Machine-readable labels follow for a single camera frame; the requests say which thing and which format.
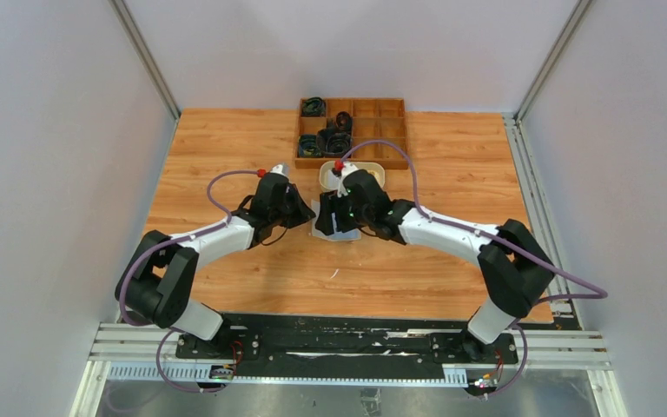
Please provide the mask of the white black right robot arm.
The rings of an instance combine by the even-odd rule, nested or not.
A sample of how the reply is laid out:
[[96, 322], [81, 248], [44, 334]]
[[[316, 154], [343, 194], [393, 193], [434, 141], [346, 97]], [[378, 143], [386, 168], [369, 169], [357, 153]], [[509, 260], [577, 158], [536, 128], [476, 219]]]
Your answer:
[[522, 222], [466, 222], [392, 199], [371, 172], [351, 163], [337, 162], [324, 176], [332, 188], [320, 196], [315, 227], [323, 235], [367, 228], [381, 240], [433, 248], [479, 268], [487, 298], [461, 339], [469, 361], [493, 355], [498, 336], [532, 311], [554, 278], [550, 259]]

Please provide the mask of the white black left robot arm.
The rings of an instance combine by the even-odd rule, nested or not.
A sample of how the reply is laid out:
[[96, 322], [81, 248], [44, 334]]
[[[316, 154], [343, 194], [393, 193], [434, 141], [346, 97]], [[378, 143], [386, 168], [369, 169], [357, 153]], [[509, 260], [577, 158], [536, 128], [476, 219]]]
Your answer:
[[140, 240], [116, 286], [126, 323], [191, 334], [211, 359], [229, 352], [232, 338], [221, 329], [221, 313], [191, 297], [196, 273], [224, 256], [269, 245], [275, 228], [289, 230], [315, 217], [290, 181], [285, 163], [255, 175], [256, 191], [236, 210], [225, 208], [218, 222], [173, 235], [152, 230]]

